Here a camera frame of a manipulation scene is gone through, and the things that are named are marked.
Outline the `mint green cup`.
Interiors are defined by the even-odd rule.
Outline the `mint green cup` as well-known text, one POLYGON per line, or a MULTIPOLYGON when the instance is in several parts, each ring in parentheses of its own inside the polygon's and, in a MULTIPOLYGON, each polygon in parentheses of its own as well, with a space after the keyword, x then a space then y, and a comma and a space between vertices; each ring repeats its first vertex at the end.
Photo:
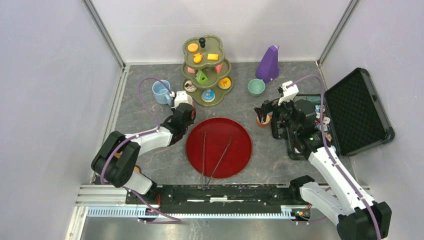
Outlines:
POLYGON ((249 81, 247 89, 250 95, 257 97, 264 92, 266 84, 262 79, 255 78, 249 81))

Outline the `chocolate white tart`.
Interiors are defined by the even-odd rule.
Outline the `chocolate white tart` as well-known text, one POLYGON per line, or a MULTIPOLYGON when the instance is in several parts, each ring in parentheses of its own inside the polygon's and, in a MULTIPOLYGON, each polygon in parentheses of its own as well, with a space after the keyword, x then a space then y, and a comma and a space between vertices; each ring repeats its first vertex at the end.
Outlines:
POLYGON ((198 89, 195 85, 193 85, 191 80, 186 80, 183 84, 183 88, 186 92, 189 93, 193 93, 198 89))

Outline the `light blue mug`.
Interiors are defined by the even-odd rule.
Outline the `light blue mug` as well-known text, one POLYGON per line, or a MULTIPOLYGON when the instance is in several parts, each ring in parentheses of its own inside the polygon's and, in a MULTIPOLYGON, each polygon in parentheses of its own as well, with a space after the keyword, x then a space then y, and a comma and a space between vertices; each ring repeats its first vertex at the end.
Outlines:
POLYGON ((151 88, 155 101, 160 105, 170 106, 172 104, 170 89, 171 85, 167 80, 156 81, 151 88))

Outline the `blue frosted donut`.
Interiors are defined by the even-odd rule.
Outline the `blue frosted donut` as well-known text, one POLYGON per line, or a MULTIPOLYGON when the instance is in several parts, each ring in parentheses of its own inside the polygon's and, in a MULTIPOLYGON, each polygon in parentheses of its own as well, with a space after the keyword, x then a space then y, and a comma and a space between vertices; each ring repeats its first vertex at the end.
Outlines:
POLYGON ((206 103, 211 103, 215 100, 216 94, 213 90, 207 89, 201 94, 201 99, 206 103))

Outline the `green cake slice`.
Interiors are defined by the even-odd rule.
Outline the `green cake slice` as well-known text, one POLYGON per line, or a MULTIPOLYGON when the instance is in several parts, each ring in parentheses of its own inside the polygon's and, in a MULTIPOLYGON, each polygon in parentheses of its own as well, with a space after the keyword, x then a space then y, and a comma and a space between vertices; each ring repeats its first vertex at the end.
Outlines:
POLYGON ((206 74, 201 69, 198 69, 196 71, 195 79, 199 84, 203 84, 208 80, 208 77, 206 76, 206 74))

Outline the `orange fish-shaped cookie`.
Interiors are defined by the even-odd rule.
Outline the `orange fish-shaped cookie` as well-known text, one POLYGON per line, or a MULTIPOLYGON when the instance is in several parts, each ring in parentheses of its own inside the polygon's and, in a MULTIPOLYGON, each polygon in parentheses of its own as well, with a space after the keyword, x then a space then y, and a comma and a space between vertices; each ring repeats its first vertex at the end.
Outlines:
POLYGON ((202 60, 203 60, 203 54, 202 53, 198 52, 198 53, 193 55, 193 62, 195 64, 199 64, 202 60))

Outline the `pink strawberry cake slice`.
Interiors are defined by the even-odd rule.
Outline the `pink strawberry cake slice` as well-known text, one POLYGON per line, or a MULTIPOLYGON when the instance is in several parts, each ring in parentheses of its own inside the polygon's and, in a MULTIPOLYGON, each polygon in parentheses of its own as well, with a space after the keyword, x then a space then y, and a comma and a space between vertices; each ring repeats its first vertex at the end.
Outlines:
POLYGON ((221 63, 221 64, 219 64, 219 65, 216 65, 215 67, 214 67, 214 69, 215 69, 215 72, 219 75, 220 74, 220 72, 221 72, 221 70, 222 70, 222 67, 223 67, 223 64, 221 63))

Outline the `square orange cracker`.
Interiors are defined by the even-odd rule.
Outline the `square orange cracker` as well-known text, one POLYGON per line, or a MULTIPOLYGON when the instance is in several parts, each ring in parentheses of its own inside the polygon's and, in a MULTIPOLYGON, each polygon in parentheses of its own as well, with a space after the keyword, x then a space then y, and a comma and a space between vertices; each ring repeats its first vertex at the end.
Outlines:
POLYGON ((218 61, 219 57, 220 57, 220 55, 218 53, 209 53, 207 55, 207 60, 208 61, 218 61))

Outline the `round orange cookie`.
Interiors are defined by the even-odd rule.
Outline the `round orange cookie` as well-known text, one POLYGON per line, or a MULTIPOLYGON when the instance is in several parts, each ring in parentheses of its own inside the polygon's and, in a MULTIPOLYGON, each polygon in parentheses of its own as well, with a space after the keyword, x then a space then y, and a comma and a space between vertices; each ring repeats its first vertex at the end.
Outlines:
POLYGON ((197 44, 197 43, 190 43, 188 46, 187 46, 187 50, 190 52, 190 53, 195 53, 195 52, 197 52, 198 50, 199 50, 199 45, 197 44))

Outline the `pink mug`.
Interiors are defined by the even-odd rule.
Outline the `pink mug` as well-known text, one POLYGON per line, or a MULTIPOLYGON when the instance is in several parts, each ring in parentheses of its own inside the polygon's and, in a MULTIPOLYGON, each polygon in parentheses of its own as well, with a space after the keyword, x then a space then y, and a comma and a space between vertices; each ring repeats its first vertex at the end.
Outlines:
POLYGON ((192 98, 190 95, 187 95, 187 100, 188 100, 188 103, 189 103, 189 104, 190 104, 193 108, 195 108, 193 98, 192 98))

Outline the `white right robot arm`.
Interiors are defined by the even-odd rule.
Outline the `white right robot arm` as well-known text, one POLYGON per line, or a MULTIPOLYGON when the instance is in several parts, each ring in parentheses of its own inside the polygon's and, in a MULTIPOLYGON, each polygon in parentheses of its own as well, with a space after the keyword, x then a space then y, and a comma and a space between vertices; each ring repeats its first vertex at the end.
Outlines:
POLYGON ((289 199, 295 204, 310 203, 336 227, 342 240, 382 240, 388 236, 392 210, 386 202, 376 202, 347 171, 328 145, 323 128, 316 128, 316 105, 308 100, 279 103, 266 100, 254 108, 264 122, 271 113, 277 134, 279 123, 297 149, 324 177, 332 193, 323 190, 305 175, 290 181, 289 199))

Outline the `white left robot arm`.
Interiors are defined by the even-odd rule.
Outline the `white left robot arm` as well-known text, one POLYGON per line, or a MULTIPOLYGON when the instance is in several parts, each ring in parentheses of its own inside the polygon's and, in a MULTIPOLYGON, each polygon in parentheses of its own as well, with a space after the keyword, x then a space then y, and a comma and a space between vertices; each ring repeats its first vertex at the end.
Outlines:
POLYGON ((157 198, 156 184, 135 171, 135 166, 140 155, 180 141, 196 119, 196 111, 189 103, 179 104, 172 112, 159 129, 133 134, 110 133, 91 163, 91 169, 100 175, 100 182, 130 189, 137 192, 145 204, 153 203, 157 198))

